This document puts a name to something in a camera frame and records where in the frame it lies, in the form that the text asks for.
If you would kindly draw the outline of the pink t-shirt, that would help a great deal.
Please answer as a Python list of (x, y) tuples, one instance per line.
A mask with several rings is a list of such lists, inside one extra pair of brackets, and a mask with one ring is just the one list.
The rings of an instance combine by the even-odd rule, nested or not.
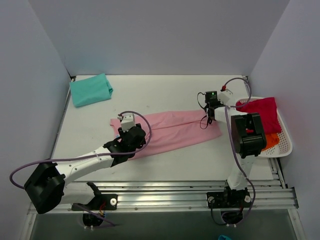
[(217, 122), (207, 125), (202, 110), (165, 111), (144, 117), (151, 126), (148, 146), (133, 159), (149, 157), (204, 143), (222, 135)]

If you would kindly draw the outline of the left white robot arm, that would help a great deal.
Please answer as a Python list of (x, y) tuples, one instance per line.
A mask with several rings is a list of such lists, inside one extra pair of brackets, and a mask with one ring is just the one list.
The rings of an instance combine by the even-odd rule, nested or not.
[(126, 162), (146, 144), (146, 132), (139, 123), (127, 131), (118, 128), (118, 133), (119, 137), (77, 160), (38, 164), (24, 184), (36, 211), (45, 214), (60, 204), (71, 204), (74, 211), (81, 207), (97, 211), (102, 204), (114, 210), (115, 196), (105, 196), (93, 182), (77, 182), (77, 179)]

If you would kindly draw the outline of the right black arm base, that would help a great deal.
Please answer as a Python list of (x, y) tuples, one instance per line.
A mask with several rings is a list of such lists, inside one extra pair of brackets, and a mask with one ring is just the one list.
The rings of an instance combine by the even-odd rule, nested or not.
[(207, 207), (213, 222), (218, 226), (236, 227), (248, 217), (256, 200), (256, 191), (250, 195), (248, 188), (231, 189), (228, 184), (223, 191), (206, 193)]

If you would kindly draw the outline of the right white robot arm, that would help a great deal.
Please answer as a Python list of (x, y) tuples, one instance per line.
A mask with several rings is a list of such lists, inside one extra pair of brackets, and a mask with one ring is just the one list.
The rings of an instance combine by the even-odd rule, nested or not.
[(267, 145), (265, 131), (260, 114), (239, 111), (229, 90), (206, 91), (204, 102), (208, 124), (216, 121), (227, 127), (235, 164), (226, 180), (228, 190), (222, 193), (222, 200), (232, 207), (240, 201), (238, 191), (247, 188), (254, 160)]

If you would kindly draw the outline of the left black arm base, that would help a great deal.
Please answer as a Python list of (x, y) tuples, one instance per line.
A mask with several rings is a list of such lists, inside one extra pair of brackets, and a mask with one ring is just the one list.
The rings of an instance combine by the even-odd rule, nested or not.
[(107, 219), (106, 211), (114, 211), (118, 205), (118, 195), (115, 193), (103, 194), (93, 182), (84, 184), (88, 187), (88, 198), (83, 202), (78, 200), (71, 205), (72, 211), (83, 211), (82, 223), (84, 228), (102, 229), (117, 226), (116, 223)]

